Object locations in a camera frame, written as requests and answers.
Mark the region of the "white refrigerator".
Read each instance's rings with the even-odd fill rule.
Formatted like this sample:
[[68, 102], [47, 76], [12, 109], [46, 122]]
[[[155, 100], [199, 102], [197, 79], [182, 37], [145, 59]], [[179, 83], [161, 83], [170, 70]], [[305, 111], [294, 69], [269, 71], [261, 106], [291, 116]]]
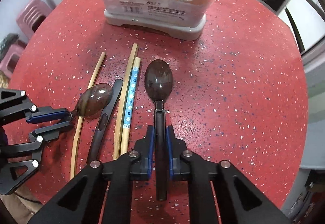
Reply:
[[292, 32], [297, 29], [301, 53], [307, 52], [324, 37], [324, 8], [318, 0], [290, 0], [279, 13]]

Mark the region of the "pink plastic stool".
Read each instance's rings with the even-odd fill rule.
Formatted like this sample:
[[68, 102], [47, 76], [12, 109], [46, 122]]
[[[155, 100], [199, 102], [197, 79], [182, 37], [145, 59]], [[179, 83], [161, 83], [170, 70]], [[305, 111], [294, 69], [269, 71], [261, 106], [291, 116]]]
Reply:
[[52, 9], [42, 0], [31, 0], [16, 17], [16, 23], [23, 34], [31, 39]]

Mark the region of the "steel spoon black handle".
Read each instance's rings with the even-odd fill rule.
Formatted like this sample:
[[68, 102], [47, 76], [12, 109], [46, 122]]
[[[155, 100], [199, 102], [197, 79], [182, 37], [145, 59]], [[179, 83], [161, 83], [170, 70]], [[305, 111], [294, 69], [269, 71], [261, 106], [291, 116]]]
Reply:
[[102, 109], [106, 106], [111, 96], [112, 86], [105, 83], [94, 85], [87, 89], [79, 98], [71, 114], [75, 118], [86, 115], [86, 119], [96, 119], [99, 117]]

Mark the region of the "thin wooden chopstick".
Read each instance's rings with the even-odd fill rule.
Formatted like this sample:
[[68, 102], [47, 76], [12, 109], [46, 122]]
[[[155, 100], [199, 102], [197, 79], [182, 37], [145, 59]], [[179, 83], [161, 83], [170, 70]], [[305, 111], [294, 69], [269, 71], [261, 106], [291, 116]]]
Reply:
[[[94, 86], [105, 57], [106, 57], [106, 53], [102, 52], [97, 61], [96, 67], [91, 75], [87, 89], [90, 89]], [[74, 176], [76, 175], [79, 141], [80, 141], [81, 130], [83, 127], [83, 121], [85, 118], [87, 118], [86, 115], [81, 115], [78, 117], [76, 131], [73, 136], [72, 154], [70, 158], [70, 179], [73, 179]]]

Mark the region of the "long wooden chopstick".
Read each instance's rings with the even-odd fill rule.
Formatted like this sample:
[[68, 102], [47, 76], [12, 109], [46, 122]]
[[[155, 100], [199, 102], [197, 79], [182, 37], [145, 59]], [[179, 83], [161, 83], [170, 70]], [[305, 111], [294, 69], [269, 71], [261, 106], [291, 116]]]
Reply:
[[113, 160], [118, 159], [120, 154], [120, 147], [121, 147], [121, 139], [122, 139], [122, 127], [123, 127], [123, 118], [125, 113], [125, 104], [127, 98], [127, 91], [129, 80], [131, 77], [132, 67], [135, 60], [135, 57], [138, 53], [139, 45], [134, 43], [132, 46], [132, 50], [129, 56], [125, 77], [123, 79], [122, 90], [119, 98], [118, 104], [118, 111], [117, 111], [117, 118], [116, 118], [116, 125], [115, 125], [115, 132], [114, 132], [114, 151], [113, 151]]

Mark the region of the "blue patterned chopstick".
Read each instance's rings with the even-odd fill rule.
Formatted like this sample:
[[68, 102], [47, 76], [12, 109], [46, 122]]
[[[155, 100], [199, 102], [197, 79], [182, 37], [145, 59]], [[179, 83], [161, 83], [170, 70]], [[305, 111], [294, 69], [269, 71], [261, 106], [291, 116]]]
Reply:
[[133, 105], [134, 105], [134, 99], [135, 99], [135, 92], [136, 92], [136, 88], [137, 88], [140, 65], [141, 65], [141, 58], [136, 57], [134, 60], [134, 63], [133, 63], [131, 78], [130, 78], [129, 86], [128, 86], [125, 115], [124, 115], [124, 120], [123, 120], [121, 149], [120, 149], [121, 156], [124, 153], [128, 152], [129, 134], [130, 134], [130, 130], [131, 130]]

